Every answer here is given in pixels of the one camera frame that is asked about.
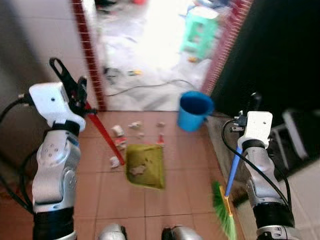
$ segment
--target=plastic stool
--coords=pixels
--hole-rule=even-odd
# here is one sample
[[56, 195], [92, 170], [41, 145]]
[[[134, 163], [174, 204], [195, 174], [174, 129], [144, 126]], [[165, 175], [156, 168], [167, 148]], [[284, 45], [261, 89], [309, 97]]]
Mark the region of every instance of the plastic stool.
[[203, 59], [207, 50], [211, 47], [218, 29], [217, 16], [219, 14], [203, 6], [197, 6], [189, 11], [186, 16], [186, 30], [180, 51], [186, 47], [193, 48], [196, 51], [196, 57]]

